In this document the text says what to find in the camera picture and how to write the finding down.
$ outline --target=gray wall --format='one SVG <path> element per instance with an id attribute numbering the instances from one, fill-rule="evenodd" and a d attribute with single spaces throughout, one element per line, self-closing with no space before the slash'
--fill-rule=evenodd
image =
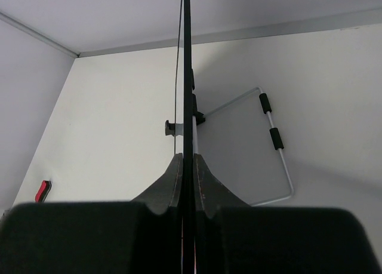
<path id="1" fill-rule="evenodd" d="M 0 21 L 0 208 L 12 206 L 74 59 Z"/>
<path id="2" fill-rule="evenodd" d="M 268 93 L 296 188 L 295 197 L 279 205 L 351 211 L 380 261 L 381 36 L 378 24 L 193 47 L 201 112 L 257 85 Z M 264 151 L 268 144 L 275 152 L 266 119 L 255 114 L 259 108 L 252 96 L 219 118 L 207 118 L 198 132 L 211 170 L 246 201 L 287 190 L 285 175 L 277 175 L 280 162 Z"/>

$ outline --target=red and black object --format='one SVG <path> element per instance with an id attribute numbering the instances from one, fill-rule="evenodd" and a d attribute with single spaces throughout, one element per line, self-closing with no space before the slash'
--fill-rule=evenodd
<path id="1" fill-rule="evenodd" d="M 47 198 L 50 189 L 52 188 L 52 182 L 49 180 L 43 180 L 38 190 L 35 201 L 36 202 L 44 202 L 45 198 Z"/>

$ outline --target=red object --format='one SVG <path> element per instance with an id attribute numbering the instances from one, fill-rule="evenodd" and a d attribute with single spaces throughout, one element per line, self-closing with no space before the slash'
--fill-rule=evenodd
<path id="1" fill-rule="evenodd" d="M 36 202 L 44 202 L 45 198 L 47 198 L 50 189 L 52 188 L 52 182 L 49 180 L 43 180 L 38 190 L 35 201 Z"/>

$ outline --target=white wall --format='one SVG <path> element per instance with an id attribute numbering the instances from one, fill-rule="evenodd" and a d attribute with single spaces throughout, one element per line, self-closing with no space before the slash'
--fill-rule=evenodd
<path id="1" fill-rule="evenodd" d="M 166 170 L 174 137 L 177 49 L 76 59 L 15 204 L 129 200 Z"/>
<path id="2" fill-rule="evenodd" d="M 73 58 L 0 21 L 0 208 L 7 209 L 64 85 Z"/>
<path id="3" fill-rule="evenodd" d="M 201 112 L 213 110 L 256 85 L 264 88 L 296 186 L 295 198 L 280 205 L 350 210 L 365 226 L 382 262 L 381 36 L 382 25 L 375 25 L 194 45 L 193 65 Z M 256 98 L 249 100 L 257 104 Z M 256 128 L 263 128 L 265 123 L 259 122 L 258 127 L 249 123 L 254 119 L 253 109 L 243 104 L 234 128 L 232 118 L 227 119 L 227 130 L 252 128 L 246 136 L 232 131 L 222 141 L 218 134 L 213 137 L 203 130 L 209 128 L 208 120 L 199 127 L 199 142 L 204 141 L 199 145 L 202 155 L 219 143 L 225 144 L 226 151 L 221 148 L 207 160 L 211 169 L 239 169 L 246 175 L 224 181 L 240 195 L 250 194 L 251 187 L 256 195 L 256 189 L 263 187 L 258 179 L 264 173 L 248 161 L 264 161 L 266 154 L 254 150 L 252 155 L 240 156 L 230 152 L 238 144 L 246 154 L 251 154 L 244 149 L 246 145 L 255 148 Z M 219 130 L 215 125 L 210 129 Z M 225 164 L 225 156 L 231 156 L 233 162 Z M 246 184 L 245 190 L 237 187 L 238 180 Z"/>

